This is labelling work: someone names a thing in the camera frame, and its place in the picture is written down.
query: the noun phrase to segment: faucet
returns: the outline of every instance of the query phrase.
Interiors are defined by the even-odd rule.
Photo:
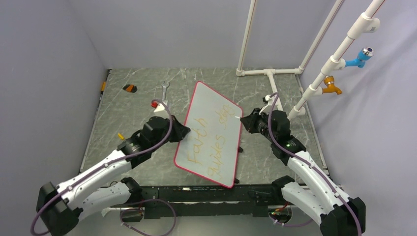
[[[334,85],[334,77],[333,76],[326,76],[324,79],[324,83],[327,88],[323,89],[323,93],[331,93],[335,92],[337,95],[342,94],[342,90],[340,90],[336,85]]]
[[[374,50],[372,48],[364,47],[358,53],[355,60],[347,60],[346,61],[346,67],[347,66],[357,66],[359,68],[363,68],[365,66],[365,61],[369,60],[373,55],[374,55]]]

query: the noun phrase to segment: wall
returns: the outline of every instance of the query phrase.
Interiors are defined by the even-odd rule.
[[[250,0],[70,2],[108,68],[236,67],[250,5]],[[244,66],[298,67],[333,3],[257,1]]]
[[[0,228],[26,236],[39,187],[78,173],[106,71],[66,0],[1,1],[0,71]]]
[[[304,88],[370,2],[345,1],[301,76]],[[374,57],[363,69],[334,72],[342,95],[308,105],[331,176],[366,203],[366,235],[415,235],[417,6],[386,1],[375,17],[380,29],[363,34],[343,58],[354,59],[364,46],[374,48]]]

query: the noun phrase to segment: robotic arm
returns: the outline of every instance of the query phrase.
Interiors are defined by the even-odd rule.
[[[295,171],[313,193],[285,176],[272,183],[275,197],[298,206],[320,226],[324,236],[359,235],[359,230],[365,231],[364,202],[360,198],[352,199],[317,168],[310,153],[291,135],[290,121],[285,112],[271,111],[267,115],[255,108],[240,121],[249,133],[261,133],[271,141],[273,154]]]
[[[108,188],[100,187],[150,159],[151,154],[166,142],[179,142],[189,132],[190,129],[178,122],[175,116],[171,119],[151,117],[142,130],[124,140],[101,162],[57,186],[50,182],[43,185],[39,190],[38,215],[31,233],[46,234],[34,232],[34,224],[39,217],[52,236],[63,236],[90,214],[141,199],[142,190],[130,177]]]

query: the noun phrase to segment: table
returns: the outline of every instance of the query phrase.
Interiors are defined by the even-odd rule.
[[[161,98],[163,81],[169,81],[167,99],[171,112],[183,122],[190,96],[197,81],[203,81],[243,108],[244,116],[255,107],[264,106],[262,98],[271,94],[269,80],[265,75],[238,77],[235,68],[127,68],[112,69],[108,76],[101,105],[98,109],[81,172],[98,163],[114,150],[121,140],[117,133],[129,137],[142,129],[152,116],[150,102]],[[285,112],[301,98],[295,75],[275,75],[281,102]],[[136,93],[122,88],[126,84],[136,85]],[[291,121],[292,134],[311,153],[314,161],[322,168],[318,145],[308,116]],[[270,184],[275,179],[289,175],[302,182],[294,172],[285,167],[271,152],[270,142],[262,135],[242,131],[240,146],[244,149],[238,158],[236,178],[241,184]],[[195,176],[174,166],[173,159],[177,144],[167,143],[157,150],[152,158],[135,169],[121,175],[133,177],[140,185],[213,185],[214,183]]]

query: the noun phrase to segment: red border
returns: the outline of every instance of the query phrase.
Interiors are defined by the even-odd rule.
[[[216,92],[216,93],[217,93],[217,94],[219,94],[220,96],[222,96],[222,97],[226,98],[224,95],[220,94],[219,92],[217,92],[216,90],[214,90],[212,87],[208,86],[207,84],[203,83],[202,81],[197,81],[197,82],[196,82],[196,85],[194,86],[193,95],[191,96],[191,101],[190,101],[190,105],[188,106],[187,114],[185,115],[184,125],[186,125],[186,124],[187,124],[188,114],[190,113],[191,104],[193,103],[194,93],[195,93],[195,90],[196,90],[196,88],[197,88],[198,83],[201,83],[201,84],[203,84],[203,85],[207,86],[209,89],[213,90],[214,92]],[[243,109],[242,109],[242,107],[240,107],[239,105],[237,105],[236,103],[234,103],[234,102],[233,102],[232,100],[230,100],[229,98],[226,98],[226,99],[227,99],[228,101],[230,101],[231,103],[235,104],[237,107],[239,107],[239,108],[240,108],[240,110],[242,111],[242,112],[241,112],[241,114],[240,114],[240,117],[242,117],[242,116],[243,116]],[[240,146],[240,135],[241,135],[241,133],[242,133],[242,124],[240,124],[240,129],[239,129],[238,147]],[[205,177],[205,176],[202,176],[202,175],[200,175],[200,174],[197,174],[197,173],[195,173],[195,172],[192,172],[192,171],[190,171],[190,170],[187,170],[186,168],[183,168],[183,167],[181,167],[181,166],[177,165],[177,163],[176,163],[176,159],[177,159],[177,154],[178,154],[178,148],[179,148],[179,143],[178,143],[178,145],[177,145],[177,150],[175,151],[175,156],[174,156],[174,165],[175,165],[176,167],[178,167],[178,168],[180,168],[180,169],[182,169],[182,170],[184,170],[184,171],[190,172],[190,173],[192,173],[192,174],[195,174],[195,175],[197,175],[197,176],[200,176],[200,177],[202,177],[202,178],[205,178],[205,179],[207,179],[207,180],[210,180],[211,182],[215,182],[215,183],[217,183],[217,184],[220,184],[221,186],[224,186],[224,187],[226,187],[226,188],[233,188],[233,186],[235,185],[235,182],[234,182],[234,181],[232,181],[232,185],[231,185],[231,186],[227,186],[227,185],[224,185],[224,184],[222,184],[222,183],[219,183],[219,182],[217,182],[217,181],[215,181],[215,180],[213,180],[213,179],[207,178],[207,177]],[[239,156],[239,152],[237,152],[237,154],[236,154],[235,172],[233,173],[233,176],[234,176],[234,177],[236,177],[236,169],[237,169],[237,167],[238,167],[238,156]]]

